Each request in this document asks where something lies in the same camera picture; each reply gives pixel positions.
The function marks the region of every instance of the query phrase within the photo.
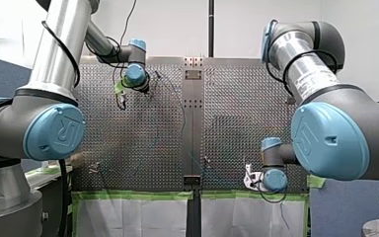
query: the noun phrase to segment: metal frame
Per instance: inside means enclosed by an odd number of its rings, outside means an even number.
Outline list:
[[[111,75],[113,70],[109,67],[106,67],[104,65],[101,65],[98,63],[98,60],[96,60],[95,57],[83,57],[82,58],[82,67],[86,68],[86,70],[94,70],[93,66],[99,65],[99,67],[104,67],[104,69],[101,69],[99,72],[92,72],[90,75],[85,74],[83,80],[108,80],[107,83],[104,82],[102,86],[98,88],[92,88],[92,85],[88,85],[89,88],[87,88],[82,93],[94,93],[97,97],[103,97],[104,95],[100,95],[102,88],[104,90],[108,90],[112,84]],[[169,89],[164,90],[166,87],[168,87],[168,82],[161,79],[161,82],[159,84],[155,84],[158,78],[156,78],[156,73],[154,73],[154,70],[164,70],[164,71],[173,71],[173,75],[164,75],[165,77],[170,76],[173,77],[170,81],[171,84],[175,84],[176,87],[176,95],[174,92],[171,92]],[[223,139],[222,134],[220,133],[221,130],[212,130],[211,128],[213,126],[214,120],[221,121],[222,118],[224,118],[224,121],[230,122],[226,123],[229,125],[230,129],[226,130],[226,124],[224,124],[224,128],[222,130],[228,132],[228,134],[232,134],[232,131],[238,131],[239,127],[241,127],[244,130],[249,130],[252,127],[257,126],[261,122],[257,121],[255,119],[260,118],[252,118],[251,113],[253,113],[254,116],[259,116],[267,119],[268,122],[275,122],[274,127],[277,129],[277,131],[273,132],[266,132],[263,130],[259,130],[260,134],[255,134],[256,130],[251,129],[250,134],[247,138],[242,136],[243,139],[246,140],[239,140],[237,141],[236,145],[239,143],[247,142],[249,143],[248,146],[241,146],[238,149],[244,149],[248,147],[251,149],[250,152],[248,152],[253,158],[255,159],[253,162],[254,169],[259,170],[261,166],[261,159],[260,159],[260,149],[261,149],[261,140],[265,136],[270,135],[281,135],[283,141],[288,142],[289,141],[289,121],[290,116],[295,110],[295,106],[288,105],[290,104],[290,100],[288,100],[288,97],[286,97],[286,94],[280,84],[277,84],[273,81],[271,81],[267,74],[265,74],[265,68],[261,66],[261,62],[259,60],[255,59],[222,59],[222,58],[201,58],[201,57],[149,57],[147,59],[147,69],[149,73],[151,74],[152,80],[151,80],[151,86],[152,89],[155,90],[155,85],[157,86],[157,92],[160,90],[159,98],[155,98],[155,100],[161,100],[161,104],[157,104],[156,106],[148,107],[149,104],[142,103],[142,98],[144,95],[139,93],[132,93],[132,95],[128,98],[131,109],[129,111],[122,112],[118,110],[115,107],[114,102],[112,101],[112,97],[114,95],[110,94],[110,97],[104,100],[99,99],[101,103],[104,104],[94,104],[92,105],[81,105],[81,102],[79,103],[80,106],[85,107],[84,113],[93,113],[92,116],[94,119],[104,119],[104,123],[101,124],[100,129],[102,131],[99,131],[99,133],[107,132],[108,139],[115,139],[118,141],[119,139],[122,139],[122,136],[124,134],[117,134],[118,128],[114,128],[114,126],[137,126],[136,130],[139,129],[145,129],[145,125],[148,125],[147,123],[138,125],[138,123],[135,122],[138,117],[134,117],[133,115],[135,113],[145,113],[148,112],[151,117],[158,116],[157,112],[162,111],[165,107],[167,112],[165,114],[160,113],[161,119],[163,120],[170,120],[170,123],[162,123],[162,125],[171,126],[169,129],[172,129],[174,132],[171,133],[170,137],[163,137],[166,140],[172,140],[172,143],[166,143],[162,144],[164,146],[167,146],[169,148],[165,149],[173,149],[173,150],[179,150],[179,153],[177,157],[174,159],[175,162],[180,162],[179,166],[173,165],[171,162],[172,160],[165,163],[165,165],[168,166],[166,170],[159,170],[159,166],[163,163],[158,164],[158,166],[146,166],[144,168],[144,174],[139,174],[138,176],[134,177],[134,180],[127,179],[129,186],[125,187],[123,183],[116,185],[115,182],[118,180],[123,179],[123,176],[121,175],[121,172],[124,171],[124,167],[121,169],[115,170],[109,179],[111,179],[110,186],[109,187],[103,187],[103,183],[101,183],[101,179],[99,179],[99,173],[104,173],[104,169],[101,169],[102,166],[104,166],[106,169],[109,168],[107,165],[104,164],[96,164],[98,160],[104,161],[102,158],[106,159],[112,159],[113,157],[119,156],[121,158],[125,158],[120,156],[119,153],[109,154],[107,155],[107,151],[103,152],[104,157],[96,157],[96,159],[90,159],[90,162],[87,162],[87,159],[85,159],[85,165],[82,165],[81,168],[75,169],[74,171],[74,177],[77,179],[73,180],[73,188],[75,191],[81,191],[81,190],[87,190],[87,189],[134,189],[137,191],[148,191],[148,192],[164,192],[164,191],[193,191],[193,199],[189,200],[188,204],[188,237],[198,237],[201,235],[201,199],[200,199],[200,193],[202,190],[234,190],[234,189],[242,189],[244,190],[244,184],[243,184],[243,177],[244,177],[244,165],[242,161],[237,164],[228,164],[226,163],[226,160],[223,160],[223,157],[220,157],[219,153],[208,153],[211,149],[210,144],[207,144],[206,142],[220,142],[220,139]],[[104,78],[95,78],[96,75],[102,76]],[[232,79],[237,78],[240,81],[232,81]],[[224,83],[225,87],[229,90],[226,91],[226,93],[229,93],[229,95],[222,95],[220,91],[214,91],[215,84]],[[253,84],[257,85],[259,87],[259,91],[255,91],[255,88],[249,88],[249,86],[252,86]],[[81,94],[79,94],[80,101],[84,100],[86,103],[89,103],[89,101],[93,100],[92,96],[91,98],[82,98]],[[209,93],[216,93],[219,96],[223,96],[225,98],[226,96],[233,96],[235,98],[232,98],[234,100],[238,100],[238,97],[247,99],[250,101],[250,104],[243,108],[229,108],[228,111],[226,111],[226,107],[229,105],[226,105],[226,102],[223,102],[223,98],[214,98],[214,95],[211,95]],[[286,116],[281,116],[281,112],[287,112],[287,114],[284,114]],[[108,124],[110,119],[125,119],[124,124],[118,124],[118,123],[112,123]],[[235,126],[238,122],[242,122],[242,126]],[[160,121],[157,121],[157,123],[152,124],[152,126],[158,126],[158,123]],[[148,139],[152,139],[153,137],[148,134]],[[89,137],[91,139],[101,139],[99,137]],[[132,153],[129,153],[130,151],[121,151],[121,152],[128,152],[128,155],[131,155]],[[171,157],[171,154],[168,152],[164,152],[161,154],[164,154],[162,157],[159,156],[159,154],[155,154],[155,152],[146,154],[141,153],[142,150],[135,150],[135,152],[140,152],[138,154],[142,154],[145,157],[139,157],[139,159],[142,159],[143,162],[149,161],[152,158],[157,159],[170,159],[168,157]],[[213,154],[214,157],[208,157],[208,154]],[[234,159],[239,159],[240,157],[233,157],[232,153],[228,154],[229,157]],[[113,163],[112,168],[116,168],[116,166],[127,166],[127,162],[130,162],[131,160],[122,160],[118,161],[121,163]],[[138,183],[138,181],[141,182],[147,182],[149,179],[153,180],[151,182],[157,182],[162,183],[162,180],[156,180],[156,178],[159,179],[159,177],[163,176],[164,174],[162,172],[169,172],[172,170],[180,169],[181,172],[176,172],[173,175],[170,175],[169,177],[172,180],[167,180],[169,182],[169,185],[167,187],[162,186],[162,184],[157,184],[157,186],[154,187],[148,187],[147,185],[143,186],[135,186]],[[236,185],[230,185],[230,186],[216,186],[219,183],[216,182],[225,182],[224,179],[218,178],[215,176],[214,173],[223,173],[227,174],[228,171],[231,171],[234,173],[233,179],[236,181]],[[289,180],[292,181],[292,185],[290,186],[288,192],[289,193],[307,193],[307,180],[306,180],[306,172],[299,168],[290,166],[288,168],[288,177]],[[75,182],[78,182],[78,180],[84,179],[81,182],[87,183],[86,185],[81,185],[80,189],[75,189]]]

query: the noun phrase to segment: robot logo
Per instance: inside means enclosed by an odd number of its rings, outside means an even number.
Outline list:
[[[297,147],[301,150],[304,156],[310,155],[312,152],[312,144],[310,139],[317,140],[310,127],[304,122],[300,127],[300,135],[295,138]]]
[[[57,132],[57,140],[54,142],[63,146],[75,146],[78,136],[80,122],[64,116],[60,120],[61,129]]]

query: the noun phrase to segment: gray partition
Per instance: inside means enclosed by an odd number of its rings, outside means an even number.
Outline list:
[[[149,94],[129,93],[121,111],[113,69],[82,59],[78,97],[87,133],[76,155],[75,191],[181,191],[187,175],[203,177],[200,189],[243,190],[244,159],[259,170],[261,140],[289,141],[295,106],[258,60],[147,62]],[[308,192],[301,168],[288,167],[288,178],[290,193]]]

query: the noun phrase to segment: vertical metal post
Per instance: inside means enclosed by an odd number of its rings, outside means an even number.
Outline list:
[[[185,59],[183,78],[183,105],[186,127],[183,140],[184,187],[193,192],[188,203],[187,237],[201,236],[201,139],[203,127],[203,73],[202,58]]]
[[[208,57],[214,57],[214,0],[208,4]]]

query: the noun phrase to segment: metal bracket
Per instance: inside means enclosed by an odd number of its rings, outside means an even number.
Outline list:
[[[201,80],[201,70],[187,70],[186,80]]]
[[[199,186],[201,183],[200,175],[190,175],[184,176],[184,185],[185,186]]]

